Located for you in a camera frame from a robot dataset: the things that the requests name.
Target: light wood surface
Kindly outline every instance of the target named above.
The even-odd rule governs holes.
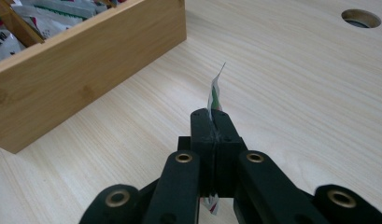
[[[187,1],[185,42],[20,153],[0,148],[0,223],[77,223],[102,189],[158,178],[224,62],[221,104],[249,149],[300,189],[341,185],[382,211],[382,23],[351,26],[350,8],[382,21],[382,0]],[[199,223],[236,223],[231,200]]]
[[[0,63],[0,147],[16,153],[186,39],[182,0],[131,0]]]

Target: black mount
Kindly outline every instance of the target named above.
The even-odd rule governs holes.
[[[248,150],[229,115],[206,109],[191,113],[191,136],[179,137],[160,179],[141,190],[104,189],[80,224],[195,224],[199,198],[233,198],[241,224],[382,224],[382,214],[355,192],[327,185],[309,195],[264,153]]]

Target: wooden table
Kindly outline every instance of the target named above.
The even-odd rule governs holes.
[[[343,11],[373,12],[362,29]],[[312,193],[337,184],[382,211],[382,0],[186,2],[188,39],[14,155],[0,223],[78,223],[104,188],[158,178],[210,82],[249,149]],[[236,223],[232,200],[199,223]]]

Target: wooden box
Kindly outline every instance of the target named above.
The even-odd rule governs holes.
[[[128,0],[0,62],[0,147],[16,153],[186,39],[184,0]]]

